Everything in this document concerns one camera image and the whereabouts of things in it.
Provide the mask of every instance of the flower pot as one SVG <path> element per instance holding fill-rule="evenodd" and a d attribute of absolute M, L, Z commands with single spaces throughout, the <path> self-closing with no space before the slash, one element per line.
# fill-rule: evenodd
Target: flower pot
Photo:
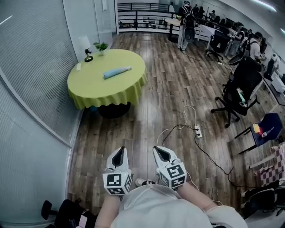
<path fill-rule="evenodd" d="M 106 55 L 106 50 L 100 51 L 100 55 Z"/>

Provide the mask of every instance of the yellow-green tablecloth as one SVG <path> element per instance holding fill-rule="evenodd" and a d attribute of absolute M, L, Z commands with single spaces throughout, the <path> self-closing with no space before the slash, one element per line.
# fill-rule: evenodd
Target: yellow-green tablecloth
<path fill-rule="evenodd" d="M 142 86 L 147 82 L 147 69 L 143 59 L 136 53 L 111 49 L 104 56 L 93 55 L 91 62 L 81 62 L 81 71 L 76 66 L 71 70 L 67 87 L 70 97 L 78 109 L 109 104 L 138 104 Z M 103 73 L 118 67 L 132 69 L 108 79 Z"/>

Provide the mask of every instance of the fluorescent light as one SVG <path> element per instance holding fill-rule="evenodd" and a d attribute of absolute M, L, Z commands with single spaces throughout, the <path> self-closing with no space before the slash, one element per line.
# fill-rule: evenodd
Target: fluorescent light
<path fill-rule="evenodd" d="M 4 21 L 2 21 L 2 22 L 0 23 L 0 25 L 2 25 L 5 21 L 9 20 L 12 16 L 13 16 L 13 15 L 11 15 L 10 17 L 7 17 Z"/>
<path fill-rule="evenodd" d="M 274 12 L 276 12 L 276 9 L 274 7 L 272 7 L 271 5 L 268 5 L 268 4 L 266 4 L 266 3 L 262 2 L 262 1 L 259 1 L 259 0 L 253 0 L 253 1 L 259 3 L 260 5 L 265 6 L 265 7 L 269 8 L 269 9 L 271 9 L 271 10 L 273 10 Z"/>

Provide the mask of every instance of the black cap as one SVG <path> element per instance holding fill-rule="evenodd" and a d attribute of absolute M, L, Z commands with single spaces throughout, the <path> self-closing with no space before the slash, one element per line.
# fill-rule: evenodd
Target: black cap
<path fill-rule="evenodd" d="M 261 39 L 263 38 L 263 35 L 260 32 L 256 32 L 254 36 L 255 38 L 261 38 Z"/>

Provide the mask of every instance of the wooden floor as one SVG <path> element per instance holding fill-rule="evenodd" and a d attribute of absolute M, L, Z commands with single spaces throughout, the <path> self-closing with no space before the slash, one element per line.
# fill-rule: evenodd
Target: wooden floor
<path fill-rule="evenodd" d="M 186 53 L 196 59 L 211 60 L 205 56 L 206 45 L 204 41 L 195 41 L 188 45 Z M 69 176 L 71 200 L 81 198 L 83 207 L 94 214 L 99 212 L 105 193 L 102 173 L 106 159 L 120 146 L 127 148 L 133 180 L 140 177 L 156 181 L 152 148 L 164 129 L 185 123 L 185 105 L 196 109 L 196 124 L 200 125 L 203 134 L 203 138 L 197 140 L 198 144 L 226 172 L 234 166 L 230 179 L 238 185 L 258 184 L 254 171 L 259 167 L 249 170 L 248 166 L 267 156 L 270 147 L 276 143 L 238 155 L 253 145 L 253 140 L 250 134 L 233 139 L 271 110 L 274 103 L 267 91 L 260 89 L 257 95 L 261 104 L 256 104 L 239 122 L 232 118 L 231 126 L 226 129 L 226 114 L 212 114 L 210 110 L 222 107 L 215 97 L 221 96 L 230 66 L 218 65 L 216 61 L 190 59 L 164 34 L 122 33 L 112 48 L 139 54 L 147 66 L 148 83 L 143 88 L 139 105 L 131 107 L 129 113 L 121 118 L 105 120 L 98 113 L 85 110 Z M 284 120 L 282 110 L 277 111 Z M 187 108 L 187 115 L 187 124 L 194 126 L 193 110 Z M 236 188 L 229 183 L 228 177 L 195 145 L 194 136 L 194 132 L 187 128 L 173 131 L 164 146 L 176 152 L 203 193 L 239 211 L 240 193 L 244 188 Z"/>

